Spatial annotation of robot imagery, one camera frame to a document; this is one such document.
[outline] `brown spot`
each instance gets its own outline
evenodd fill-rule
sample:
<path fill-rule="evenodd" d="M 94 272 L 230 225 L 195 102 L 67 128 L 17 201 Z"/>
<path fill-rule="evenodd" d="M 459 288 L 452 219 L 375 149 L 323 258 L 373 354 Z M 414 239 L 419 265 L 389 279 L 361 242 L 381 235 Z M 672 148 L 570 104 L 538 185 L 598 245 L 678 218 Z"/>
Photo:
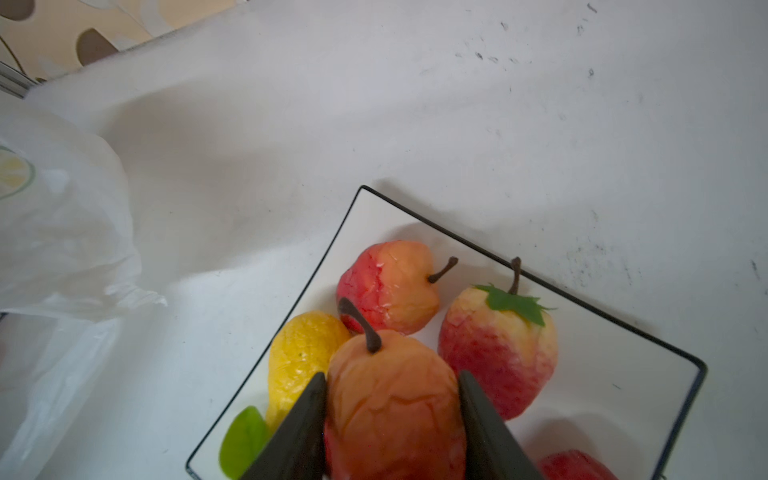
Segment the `brown spot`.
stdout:
<path fill-rule="evenodd" d="M 0 0 L 0 17 L 8 20 L 26 20 L 35 11 L 35 0 Z"/>
<path fill-rule="evenodd" d="M 80 34 L 75 51 L 78 53 L 78 60 L 83 66 L 118 52 L 114 45 L 95 28 L 89 28 Z"/>

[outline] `white table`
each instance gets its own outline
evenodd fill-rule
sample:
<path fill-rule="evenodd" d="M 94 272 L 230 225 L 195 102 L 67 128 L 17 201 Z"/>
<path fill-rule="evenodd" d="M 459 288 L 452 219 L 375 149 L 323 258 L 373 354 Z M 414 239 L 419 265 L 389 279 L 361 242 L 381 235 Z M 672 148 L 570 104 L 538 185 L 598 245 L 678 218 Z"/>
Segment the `white table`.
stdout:
<path fill-rule="evenodd" d="M 41 478 L 186 478 L 360 184 L 700 356 L 667 477 L 764 478 L 768 4 L 324 3 L 29 95 L 120 155 L 170 304 L 126 322 Z"/>

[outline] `green leaf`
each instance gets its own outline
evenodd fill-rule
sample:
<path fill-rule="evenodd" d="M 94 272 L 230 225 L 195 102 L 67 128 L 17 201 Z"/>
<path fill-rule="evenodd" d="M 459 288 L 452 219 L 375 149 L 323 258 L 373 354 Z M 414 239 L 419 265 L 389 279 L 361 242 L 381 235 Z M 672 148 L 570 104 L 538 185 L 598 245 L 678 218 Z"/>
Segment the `green leaf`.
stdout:
<path fill-rule="evenodd" d="M 538 304 L 539 298 L 535 296 L 512 295 L 493 285 L 474 285 L 478 290 L 488 292 L 488 298 L 485 304 L 491 310 L 504 312 L 511 310 L 522 318 L 536 325 L 544 326 L 544 317 L 541 316 L 542 310 L 552 310 Z"/>
<path fill-rule="evenodd" d="M 270 430 L 256 407 L 248 406 L 232 421 L 221 442 L 219 465 L 232 480 L 238 480 L 270 440 Z"/>

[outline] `tray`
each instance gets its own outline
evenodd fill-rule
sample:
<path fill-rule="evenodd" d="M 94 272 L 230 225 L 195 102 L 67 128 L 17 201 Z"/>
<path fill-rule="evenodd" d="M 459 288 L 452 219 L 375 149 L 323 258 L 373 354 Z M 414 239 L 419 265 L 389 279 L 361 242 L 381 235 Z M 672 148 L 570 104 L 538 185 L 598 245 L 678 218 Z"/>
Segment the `tray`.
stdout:
<path fill-rule="evenodd" d="M 458 265 L 439 283 L 442 309 L 413 335 L 437 348 L 437 336 L 452 300 L 471 283 L 511 283 L 509 259 L 462 239 L 370 187 L 357 191 L 344 221 L 283 324 L 310 310 L 336 314 L 336 284 L 370 245 L 418 240 L 435 265 L 451 256 Z M 523 272 L 520 294 L 555 307 L 559 363 L 533 404 L 507 426 L 536 461 L 550 453 L 580 449 L 622 480 L 660 477 L 677 434 L 698 393 L 707 366 L 697 357 L 634 328 L 555 286 Z M 227 480 L 219 447 L 234 417 L 247 406 L 267 407 L 269 347 L 187 460 L 200 480 Z"/>

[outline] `black tray rim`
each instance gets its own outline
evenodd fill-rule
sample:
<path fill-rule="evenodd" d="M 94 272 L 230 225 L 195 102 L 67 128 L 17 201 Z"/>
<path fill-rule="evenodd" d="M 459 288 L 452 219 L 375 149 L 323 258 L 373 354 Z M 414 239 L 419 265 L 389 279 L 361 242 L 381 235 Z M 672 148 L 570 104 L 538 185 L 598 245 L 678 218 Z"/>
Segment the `black tray rim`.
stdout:
<path fill-rule="evenodd" d="M 403 205 L 395 202 L 391 198 L 387 197 L 384 194 L 381 194 L 380 192 L 374 190 L 373 188 L 369 187 L 368 185 L 361 185 L 357 192 L 355 193 L 355 197 L 352 199 L 352 203 L 349 205 L 349 208 L 346 211 L 346 214 L 344 214 L 344 219 L 341 222 L 341 225 L 339 225 L 339 229 L 336 231 L 336 234 L 333 235 L 333 239 L 331 240 L 331 243 L 328 244 L 328 248 L 326 249 L 326 252 L 323 254 L 323 258 L 320 259 L 320 262 L 317 264 L 317 267 L 315 267 L 315 270 L 312 272 L 312 276 L 310 276 L 309 281 L 306 283 L 304 288 L 301 290 L 301 293 L 296 298 L 296 302 L 293 303 L 293 306 L 291 306 L 290 311 L 288 312 L 288 315 L 286 315 L 285 319 L 283 319 L 283 322 L 280 324 L 280 327 L 275 330 L 275 334 L 272 336 L 272 339 L 269 343 L 267 343 L 266 348 L 264 351 L 259 355 L 259 359 L 256 361 L 256 363 L 253 365 L 253 368 L 248 372 L 248 375 L 246 375 L 245 380 L 240 384 L 239 387 L 237 387 L 237 391 L 234 393 L 230 401 L 227 403 L 227 405 L 223 408 L 219 416 L 216 418 L 216 422 L 213 423 L 213 425 L 210 426 L 208 431 L 205 433 L 205 436 L 200 440 L 200 442 L 197 444 L 197 446 L 194 448 L 192 453 L 190 453 L 189 458 L 187 458 L 187 461 L 184 463 L 184 467 L 187 470 L 187 473 L 192 477 L 195 478 L 195 480 L 203 480 L 200 476 L 195 473 L 195 471 L 190 467 L 190 462 L 192 462 L 192 458 L 194 458 L 197 451 L 200 449 L 200 447 L 205 443 L 205 440 L 208 438 L 208 435 L 216 428 L 216 425 L 218 425 L 219 421 L 221 420 L 221 417 L 224 416 L 224 413 L 230 408 L 230 405 L 232 405 L 232 402 L 234 402 L 235 398 L 240 394 L 240 390 L 243 389 L 245 384 L 248 382 L 248 379 L 251 375 L 253 375 L 253 371 L 256 370 L 256 367 L 259 366 L 261 363 L 261 360 L 264 358 L 264 355 L 266 355 L 267 350 L 270 349 L 272 346 L 272 341 L 275 340 L 275 336 L 277 336 L 277 333 L 283 328 L 283 326 L 286 324 L 286 322 L 291 318 L 291 315 L 293 314 L 293 311 L 296 309 L 296 305 L 299 304 L 299 301 L 304 296 L 304 293 L 306 292 L 306 289 L 310 287 L 310 284 L 312 283 L 312 280 L 314 280 L 315 275 L 317 274 L 317 270 L 320 269 L 320 266 L 323 265 L 323 262 L 326 259 L 326 256 L 328 255 L 328 252 L 331 250 L 331 247 L 333 247 L 333 243 L 336 242 L 336 238 L 339 236 L 339 233 L 341 233 L 341 229 L 344 228 L 344 223 L 346 222 L 346 218 L 349 216 L 349 212 L 352 211 L 352 207 L 355 206 L 355 202 L 357 201 L 357 197 L 360 195 L 361 191 L 366 191 L 371 194 L 376 195 L 378 198 L 384 200 L 388 204 L 392 205 L 393 207 L 396 207 L 403 212 L 407 213 L 408 215 L 414 217 L 415 219 L 429 225 L 430 227 L 434 228 L 440 233 L 443 233 L 449 237 L 451 237 L 453 240 L 457 240 L 460 243 L 463 243 L 467 247 L 473 249 L 474 251 L 481 253 L 485 255 L 486 257 L 499 262 L 503 266 L 509 266 L 508 260 L 504 260 L 503 258 L 499 257 L 498 255 L 495 255 L 489 251 L 487 251 L 485 248 L 480 247 L 479 245 L 476 245 L 473 242 L 470 242 L 469 240 L 466 240 L 463 237 L 460 237 L 459 235 L 453 233 L 450 230 L 447 230 L 441 226 L 439 226 L 437 223 L 429 220 L 428 218 L 423 217 L 422 215 L 416 213 L 415 211 L 409 209 L 408 207 L 404 207 Z M 688 417 L 688 413 L 690 412 L 691 407 L 694 404 L 694 400 L 696 399 L 696 396 L 698 395 L 699 391 L 701 390 L 701 386 L 704 382 L 704 378 L 707 376 L 708 367 L 707 364 L 704 363 L 700 358 L 677 348 L 674 345 L 671 345 L 667 342 L 664 342 L 662 339 L 658 339 L 655 336 L 652 336 L 635 326 L 632 326 L 631 324 L 619 320 L 615 316 L 612 316 L 600 309 L 598 309 L 595 306 L 590 305 L 589 303 L 577 298 L 576 296 L 573 296 L 572 294 L 556 287 L 555 285 L 552 285 L 551 283 L 547 282 L 546 280 L 542 280 L 541 278 L 535 276 L 532 273 L 529 273 L 525 270 L 521 271 L 521 275 L 525 278 L 529 279 L 532 282 L 538 283 L 539 285 L 543 286 L 545 289 L 550 290 L 560 296 L 563 296 L 570 300 L 573 303 L 576 303 L 577 305 L 585 308 L 586 310 L 589 310 L 590 312 L 594 313 L 595 315 L 602 317 L 606 320 L 608 320 L 611 323 L 615 323 L 616 325 L 620 326 L 623 329 L 627 329 L 630 332 L 634 333 L 635 335 L 638 335 L 649 342 L 655 343 L 672 353 L 688 360 L 689 362 L 693 363 L 699 370 L 698 374 L 696 374 L 696 377 L 694 378 L 694 381 L 690 385 L 690 389 L 688 390 L 688 394 L 686 395 L 685 400 L 683 401 L 683 405 L 680 407 L 680 411 L 677 413 L 677 418 L 675 419 L 674 423 L 672 424 L 672 429 L 670 430 L 670 434 L 667 437 L 667 442 L 664 444 L 664 449 L 661 451 L 661 456 L 659 457 L 656 468 L 654 469 L 653 475 L 650 477 L 650 480 L 658 480 L 661 478 L 662 474 L 664 473 L 664 467 L 667 465 L 667 462 L 669 461 L 669 458 L 672 454 L 672 449 L 674 447 L 675 442 L 677 441 L 677 437 L 680 435 L 680 430 L 683 428 L 683 424 L 685 423 L 686 418 Z"/>

